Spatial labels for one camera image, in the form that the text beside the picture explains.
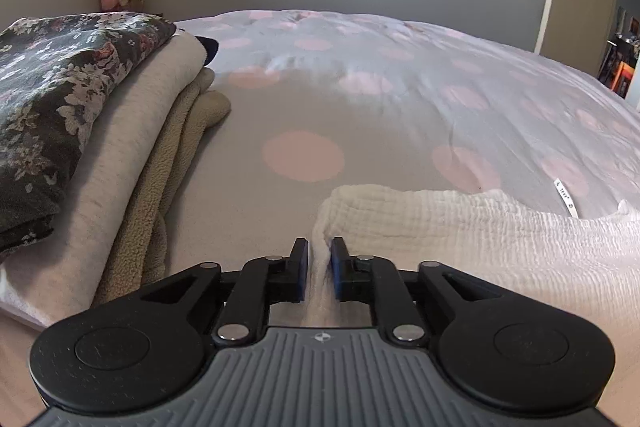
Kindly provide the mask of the pink dotted grey bedsheet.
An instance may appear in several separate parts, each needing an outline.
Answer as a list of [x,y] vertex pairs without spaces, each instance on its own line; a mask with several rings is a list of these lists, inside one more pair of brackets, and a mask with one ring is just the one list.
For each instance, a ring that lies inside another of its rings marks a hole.
[[[227,269],[309,236],[342,185],[500,190],[578,219],[639,211],[639,116],[591,76],[449,28],[373,15],[233,12],[182,30],[219,42],[213,89],[229,116],[205,133],[166,219],[166,272]],[[42,408],[27,369],[38,329],[1,311],[1,421]],[[639,421],[639,336],[613,341],[601,401]]]

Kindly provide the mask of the white crinkle muslin garment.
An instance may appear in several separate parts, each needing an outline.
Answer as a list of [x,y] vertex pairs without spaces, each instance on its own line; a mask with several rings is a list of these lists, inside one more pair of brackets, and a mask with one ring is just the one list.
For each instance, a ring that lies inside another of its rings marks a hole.
[[401,192],[343,185],[322,202],[311,233],[307,310],[330,324],[329,243],[399,269],[435,260],[593,321],[616,343],[639,336],[639,211],[577,219],[533,210],[500,190]]

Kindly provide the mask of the dark floral folded garment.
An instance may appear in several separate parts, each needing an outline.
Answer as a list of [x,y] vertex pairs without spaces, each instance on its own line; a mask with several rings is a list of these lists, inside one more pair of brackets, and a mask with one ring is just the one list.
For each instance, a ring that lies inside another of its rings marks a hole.
[[2,254],[52,233],[108,98],[175,31],[133,12],[24,17],[2,31]]

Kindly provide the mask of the folded white sweater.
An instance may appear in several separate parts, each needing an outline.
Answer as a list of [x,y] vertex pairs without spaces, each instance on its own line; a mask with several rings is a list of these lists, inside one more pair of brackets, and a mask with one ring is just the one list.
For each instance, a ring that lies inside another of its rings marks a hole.
[[140,173],[206,51],[179,30],[105,103],[78,162],[52,234],[1,265],[1,311],[42,329],[88,309]]

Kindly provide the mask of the folded beige knit sweater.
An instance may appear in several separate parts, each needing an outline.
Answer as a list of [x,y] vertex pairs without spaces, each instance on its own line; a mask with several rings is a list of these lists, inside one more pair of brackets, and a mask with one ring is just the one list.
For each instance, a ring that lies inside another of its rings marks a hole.
[[228,98],[212,89],[214,79],[211,69],[202,68],[171,107],[129,199],[93,306],[165,276],[167,213],[205,131],[220,124],[231,109]]

